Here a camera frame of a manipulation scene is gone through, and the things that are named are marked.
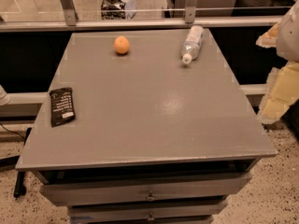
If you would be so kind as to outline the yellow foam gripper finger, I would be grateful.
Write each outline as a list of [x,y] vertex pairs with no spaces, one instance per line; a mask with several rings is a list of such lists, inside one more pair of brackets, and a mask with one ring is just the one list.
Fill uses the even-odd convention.
[[262,124],[279,121],[299,99],[299,63],[287,62],[273,68],[266,80],[266,93],[259,105],[258,120]]
[[267,32],[260,35],[256,40],[256,45],[262,48],[275,48],[277,46],[279,23],[273,25]]

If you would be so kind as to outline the black white robot base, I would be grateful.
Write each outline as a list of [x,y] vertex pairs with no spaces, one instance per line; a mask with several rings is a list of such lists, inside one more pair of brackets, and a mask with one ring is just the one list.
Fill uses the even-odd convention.
[[130,20],[135,11],[135,0],[103,0],[101,3],[103,20]]

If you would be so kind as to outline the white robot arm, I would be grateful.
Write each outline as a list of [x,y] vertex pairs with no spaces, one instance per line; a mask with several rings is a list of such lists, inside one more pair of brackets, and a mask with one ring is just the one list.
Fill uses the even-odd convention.
[[256,45],[275,48],[287,63],[273,68],[266,80],[266,93],[259,106],[258,119],[273,124],[299,99],[299,9],[292,7],[280,22],[261,35]]

